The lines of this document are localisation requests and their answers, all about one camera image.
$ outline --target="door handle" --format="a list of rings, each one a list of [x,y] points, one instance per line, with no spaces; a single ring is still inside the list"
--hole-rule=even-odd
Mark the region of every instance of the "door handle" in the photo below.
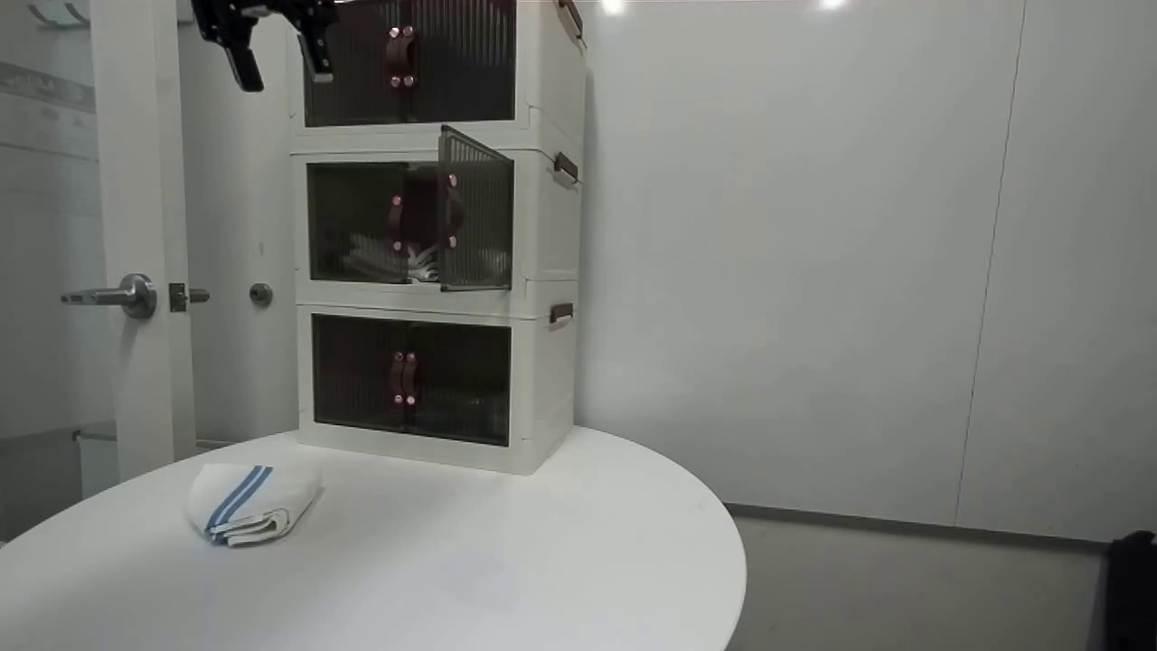
[[[66,293],[61,305],[121,309],[127,318],[149,322],[155,316],[155,289],[149,276],[121,276],[114,289]]]

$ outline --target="white cabinet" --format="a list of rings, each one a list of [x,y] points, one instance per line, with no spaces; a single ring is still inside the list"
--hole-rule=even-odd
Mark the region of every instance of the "white cabinet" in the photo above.
[[[582,17],[567,0],[341,4],[296,70],[300,432],[533,470],[576,426]]]

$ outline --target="door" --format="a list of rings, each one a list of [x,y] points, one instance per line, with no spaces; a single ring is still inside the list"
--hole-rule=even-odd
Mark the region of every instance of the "door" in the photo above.
[[[175,0],[0,4],[0,543],[190,451],[185,268]]]

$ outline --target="table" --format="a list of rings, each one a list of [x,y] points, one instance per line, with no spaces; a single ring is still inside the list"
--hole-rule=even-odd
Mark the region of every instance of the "table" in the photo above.
[[[203,462],[307,462],[321,499],[204,546]],[[677,462],[576,432],[527,478],[273,433],[102,492],[0,551],[3,651],[724,651],[745,551]]]

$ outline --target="white cloth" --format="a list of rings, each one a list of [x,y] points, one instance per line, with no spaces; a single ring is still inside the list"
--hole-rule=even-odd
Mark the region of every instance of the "white cloth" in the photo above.
[[[214,546],[260,546],[289,537],[316,492],[313,470],[209,462],[185,497],[185,516]]]

